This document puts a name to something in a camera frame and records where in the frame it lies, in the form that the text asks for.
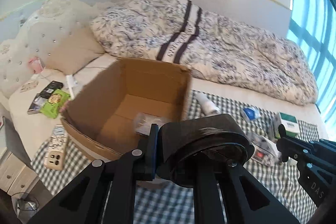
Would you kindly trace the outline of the floral tissue pack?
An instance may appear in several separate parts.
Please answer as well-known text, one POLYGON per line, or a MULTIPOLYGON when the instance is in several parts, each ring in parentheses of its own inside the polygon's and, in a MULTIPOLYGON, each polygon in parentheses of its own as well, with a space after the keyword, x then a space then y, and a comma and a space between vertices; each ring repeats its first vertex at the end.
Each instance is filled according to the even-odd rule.
POLYGON ((279 163, 281 153, 269 139, 256 133, 249 133, 248 139, 254 146, 252 160, 264 166, 275 166, 279 163))

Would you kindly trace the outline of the green white carton box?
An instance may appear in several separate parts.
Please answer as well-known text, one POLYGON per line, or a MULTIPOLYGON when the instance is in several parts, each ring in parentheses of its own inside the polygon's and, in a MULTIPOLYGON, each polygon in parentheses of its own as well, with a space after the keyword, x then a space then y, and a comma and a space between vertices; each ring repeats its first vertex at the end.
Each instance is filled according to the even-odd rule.
POLYGON ((297 137, 300 134, 298 121, 295 116, 290 114, 277 112, 272 120, 273 123, 273 133, 274 138, 279 139, 280 133, 278 127, 283 125, 286 131, 286 134, 291 137, 297 137))

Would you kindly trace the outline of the blue white small packet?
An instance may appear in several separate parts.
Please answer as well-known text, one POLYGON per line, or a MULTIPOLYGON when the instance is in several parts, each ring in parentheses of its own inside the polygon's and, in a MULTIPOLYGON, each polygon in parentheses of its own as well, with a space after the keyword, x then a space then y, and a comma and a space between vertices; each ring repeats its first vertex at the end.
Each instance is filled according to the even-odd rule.
POLYGON ((260 112, 252 106, 242 108, 240 114, 246 122, 254 121, 261 117, 260 112))

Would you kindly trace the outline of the white plastic bottle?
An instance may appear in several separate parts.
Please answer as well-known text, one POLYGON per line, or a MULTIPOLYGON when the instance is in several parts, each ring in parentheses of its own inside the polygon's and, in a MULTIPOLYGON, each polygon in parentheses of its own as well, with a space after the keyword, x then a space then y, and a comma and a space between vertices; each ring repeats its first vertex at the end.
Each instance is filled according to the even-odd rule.
POLYGON ((219 108, 210 99, 208 99, 204 93, 198 92, 196 94, 196 99, 201 106, 202 112, 206 116, 219 114, 219 108))

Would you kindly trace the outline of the green white checkered cloth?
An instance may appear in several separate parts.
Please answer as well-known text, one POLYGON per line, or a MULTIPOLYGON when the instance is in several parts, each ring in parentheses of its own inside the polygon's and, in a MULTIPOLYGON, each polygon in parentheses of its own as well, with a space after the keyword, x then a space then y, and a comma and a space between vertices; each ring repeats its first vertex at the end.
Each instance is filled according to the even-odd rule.
MULTIPOLYGON (((259 109, 260 117, 246 122, 240 110, 247 103, 229 98, 206 95, 217 105, 222 113, 230 114, 243 129, 262 136, 267 136, 274 112, 259 109)), ((31 161, 33 170, 44 186, 54 196, 72 181, 90 162, 69 141, 66 148, 66 162, 61 171, 48 169, 44 166, 48 141, 44 141, 31 161)), ((261 184, 263 184, 298 220, 307 223, 316 210, 314 202, 298 183, 299 171, 289 163, 265 166, 253 159, 245 165, 261 184)), ((134 223, 194 223, 194 205, 192 189, 182 188, 169 182, 162 189, 149 190, 137 187, 135 195, 134 223)))

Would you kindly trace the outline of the white power strip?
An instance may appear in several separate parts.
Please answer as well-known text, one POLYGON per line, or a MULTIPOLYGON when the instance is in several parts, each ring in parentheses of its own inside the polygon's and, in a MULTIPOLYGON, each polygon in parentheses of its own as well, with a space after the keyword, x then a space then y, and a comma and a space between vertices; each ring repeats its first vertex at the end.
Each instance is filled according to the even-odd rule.
POLYGON ((44 166, 52 170, 62 170, 66 157, 68 133, 61 124, 52 130, 52 135, 47 145, 44 166))

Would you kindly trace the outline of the brown cardboard box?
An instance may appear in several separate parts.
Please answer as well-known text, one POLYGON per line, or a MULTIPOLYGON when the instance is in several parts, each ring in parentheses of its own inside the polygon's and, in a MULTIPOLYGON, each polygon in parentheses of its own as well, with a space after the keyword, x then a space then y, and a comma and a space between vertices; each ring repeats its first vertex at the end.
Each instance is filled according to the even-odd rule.
POLYGON ((187 116, 191 71, 163 61, 123 58, 100 72, 72 100, 61 122, 93 159, 117 160, 136 148, 139 113, 169 121, 187 116))

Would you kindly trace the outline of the clear plastic packet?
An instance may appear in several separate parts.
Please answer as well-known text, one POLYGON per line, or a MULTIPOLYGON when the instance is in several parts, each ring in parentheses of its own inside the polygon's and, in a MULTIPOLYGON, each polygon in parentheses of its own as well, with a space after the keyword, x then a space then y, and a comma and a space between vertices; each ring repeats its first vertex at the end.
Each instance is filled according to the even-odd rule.
POLYGON ((138 134, 149 136, 152 124, 157 124, 160 128, 168 122, 170 122, 170 120, 165 117, 138 113, 133 120, 134 131, 138 134))

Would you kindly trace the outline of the green snack packet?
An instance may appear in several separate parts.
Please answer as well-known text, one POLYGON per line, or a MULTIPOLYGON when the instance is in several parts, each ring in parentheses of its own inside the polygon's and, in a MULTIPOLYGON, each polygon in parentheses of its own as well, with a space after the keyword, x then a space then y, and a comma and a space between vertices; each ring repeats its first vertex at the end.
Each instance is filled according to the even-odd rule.
POLYGON ((41 107, 40 112, 48 118, 55 119, 59 115, 59 110, 70 99, 70 94, 60 89, 56 89, 41 107))

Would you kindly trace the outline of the white bed sheet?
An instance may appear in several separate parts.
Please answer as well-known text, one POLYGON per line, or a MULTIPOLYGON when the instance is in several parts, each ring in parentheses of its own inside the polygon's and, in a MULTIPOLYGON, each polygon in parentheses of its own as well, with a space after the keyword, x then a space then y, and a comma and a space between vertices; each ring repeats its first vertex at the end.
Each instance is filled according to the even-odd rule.
MULTIPOLYGON (((109 54, 104 54, 79 71, 75 75, 75 79, 80 84, 87 84, 99 72, 109 67, 114 61, 116 61, 116 58, 109 54)), ((27 114, 27 109, 35 95, 52 80, 62 82, 65 80, 65 76, 60 71, 44 69, 39 77, 39 84, 36 88, 24 93, 17 90, 9 98, 11 118, 30 158, 33 158, 38 148, 49 138, 55 125, 60 123, 59 118, 50 119, 43 114, 27 114)), ((319 137, 327 137, 325 125, 317 106, 314 104, 298 106, 249 89, 217 84, 211 81, 195 78, 191 80, 190 88, 200 92, 244 102, 272 112, 291 114, 301 121, 317 125, 319 137)))

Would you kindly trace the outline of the white charger plug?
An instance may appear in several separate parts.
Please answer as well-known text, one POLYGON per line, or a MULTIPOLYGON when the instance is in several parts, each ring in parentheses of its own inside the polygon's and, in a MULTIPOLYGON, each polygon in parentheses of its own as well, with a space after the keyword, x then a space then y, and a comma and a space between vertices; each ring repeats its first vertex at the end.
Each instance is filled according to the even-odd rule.
POLYGON ((68 86, 68 91, 70 93, 70 98, 73 100, 76 96, 77 81, 73 75, 66 75, 66 82, 68 86))

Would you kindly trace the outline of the pink small item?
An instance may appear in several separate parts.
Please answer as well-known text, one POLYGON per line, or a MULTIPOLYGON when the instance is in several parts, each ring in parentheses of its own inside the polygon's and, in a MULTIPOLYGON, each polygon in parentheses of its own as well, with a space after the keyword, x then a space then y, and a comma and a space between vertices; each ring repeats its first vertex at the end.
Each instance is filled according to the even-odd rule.
POLYGON ((43 62, 36 56, 29 59, 28 66, 35 75, 41 73, 44 69, 43 62))

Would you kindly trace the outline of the beige pillow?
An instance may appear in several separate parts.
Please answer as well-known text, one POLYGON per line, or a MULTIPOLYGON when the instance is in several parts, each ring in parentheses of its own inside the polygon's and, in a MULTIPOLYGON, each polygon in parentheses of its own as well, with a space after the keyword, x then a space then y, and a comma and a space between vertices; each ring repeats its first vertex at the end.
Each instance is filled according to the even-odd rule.
POLYGON ((47 57, 46 68, 74 75, 94 59, 105 53, 104 48, 95 39, 92 31, 80 28, 63 39, 47 57))

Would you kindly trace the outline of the white tufted headboard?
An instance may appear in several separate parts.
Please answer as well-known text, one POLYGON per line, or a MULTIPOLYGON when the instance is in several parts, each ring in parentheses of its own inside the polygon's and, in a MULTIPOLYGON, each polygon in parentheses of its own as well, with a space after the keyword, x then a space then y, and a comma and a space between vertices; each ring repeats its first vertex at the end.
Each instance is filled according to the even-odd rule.
POLYGON ((51 51, 75 30, 90 29, 90 23, 99 13, 97 7, 78 0, 48 0, 28 17, 14 39, 1 39, 3 96, 10 98, 31 78, 30 58, 39 57, 46 67, 51 51))

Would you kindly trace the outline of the floral patterned duvet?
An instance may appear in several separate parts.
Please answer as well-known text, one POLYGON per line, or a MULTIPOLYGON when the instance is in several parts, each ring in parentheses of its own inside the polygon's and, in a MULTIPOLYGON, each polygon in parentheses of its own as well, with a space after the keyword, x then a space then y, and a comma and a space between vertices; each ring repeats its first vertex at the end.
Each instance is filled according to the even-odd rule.
POLYGON ((317 83, 296 43, 190 0, 104 3, 91 21, 91 30, 115 57, 183 65, 195 78, 296 105, 318 98, 317 83))

